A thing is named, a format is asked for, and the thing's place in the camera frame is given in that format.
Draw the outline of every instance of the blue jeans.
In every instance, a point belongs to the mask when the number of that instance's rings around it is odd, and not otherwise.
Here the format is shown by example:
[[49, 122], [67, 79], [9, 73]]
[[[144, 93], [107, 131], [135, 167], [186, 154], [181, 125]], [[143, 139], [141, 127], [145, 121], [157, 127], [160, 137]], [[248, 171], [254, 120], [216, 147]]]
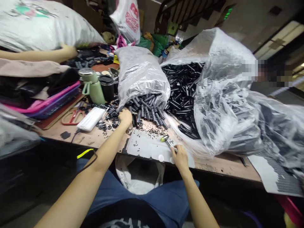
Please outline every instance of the blue jeans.
[[[77, 160], [77, 171], [87, 159]], [[182, 180], [163, 184], [145, 195], [135, 195], [123, 187], [115, 176], [107, 170], [88, 215], [108, 205], [125, 199], [141, 199], [147, 202], [163, 220], [166, 227], [182, 227], [189, 213], [186, 188]]]

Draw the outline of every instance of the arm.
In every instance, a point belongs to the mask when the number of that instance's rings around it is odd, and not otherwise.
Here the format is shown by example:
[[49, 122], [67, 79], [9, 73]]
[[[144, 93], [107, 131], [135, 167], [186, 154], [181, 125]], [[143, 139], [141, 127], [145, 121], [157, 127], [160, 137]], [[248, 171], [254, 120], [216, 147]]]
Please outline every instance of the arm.
[[197, 187], [188, 167], [188, 155], [181, 145], [175, 145], [178, 152], [171, 147], [176, 167], [186, 186], [189, 206], [195, 228], [219, 228], [208, 204]]
[[96, 161], [74, 178], [35, 228], [76, 228], [81, 226], [105, 172], [116, 155], [122, 136], [132, 122], [132, 115], [128, 110], [123, 110], [118, 118], [120, 125], [97, 150]]
[[53, 61], [57, 63], [62, 63], [77, 56], [77, 51], [75, 47], [67, 46], [62, 44], [62, 49], [54, 51], [25, 51], [25, 52], [7, 52], [0, 50], [0, 58], [9, 60], [23, 60], [23, 61]]

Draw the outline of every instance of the green water bottle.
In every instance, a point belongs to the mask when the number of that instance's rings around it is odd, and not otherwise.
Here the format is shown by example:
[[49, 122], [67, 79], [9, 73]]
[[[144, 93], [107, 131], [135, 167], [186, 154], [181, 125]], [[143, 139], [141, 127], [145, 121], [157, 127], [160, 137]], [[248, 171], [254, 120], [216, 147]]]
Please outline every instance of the green water bottle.
[[91, 68], [82, 68], [78, 71], [78, 74], [82, 77], [84, 82], [82, 94], [90, 95], [92, 102], [95, 104], [105, 104], [104, 94], [96, 72]]

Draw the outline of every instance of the staircase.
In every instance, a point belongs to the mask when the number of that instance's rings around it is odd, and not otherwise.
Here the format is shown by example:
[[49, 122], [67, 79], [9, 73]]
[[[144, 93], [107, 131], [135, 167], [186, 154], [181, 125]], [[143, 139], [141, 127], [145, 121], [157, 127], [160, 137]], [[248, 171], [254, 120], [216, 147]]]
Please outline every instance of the staircase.
[[175, 36], [178, 30], [185, 32], [188, 25], [197, 26], [200, 18], [209, 20], [213, 11], [221, 12], [226, 0], [164, 0], [155, 20], [155, 34]]

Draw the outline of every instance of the hand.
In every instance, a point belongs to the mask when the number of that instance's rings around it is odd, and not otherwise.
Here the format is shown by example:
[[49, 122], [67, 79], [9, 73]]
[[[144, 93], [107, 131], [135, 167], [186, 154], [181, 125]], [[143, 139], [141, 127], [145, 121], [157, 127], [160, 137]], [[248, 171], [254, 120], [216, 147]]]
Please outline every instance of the hand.
[[78, 55], [78, 52], [76, 50], [76, 48], [74, 46], [68, 46], [64, 43], [61, 43], [60, 44], [61, 47], [62, 47], [62, 50], [70, 57], [70, 58], [73, 58], [75, 56]]
[[118, 119], [120, 120], [120, 124], [126, 128], [130, 126], [132, 123], [132, 114], [128, 109], [123, 109], [119, 114]]
[[175, 152], [174, 148], [170, 147], [172, 157], [174, 158], [178, 171], [183, 176], [190, 171], [188, 166], [188, 154], [182, 145], [175, 145], [174, 147], [177, 149], [177, 153]]

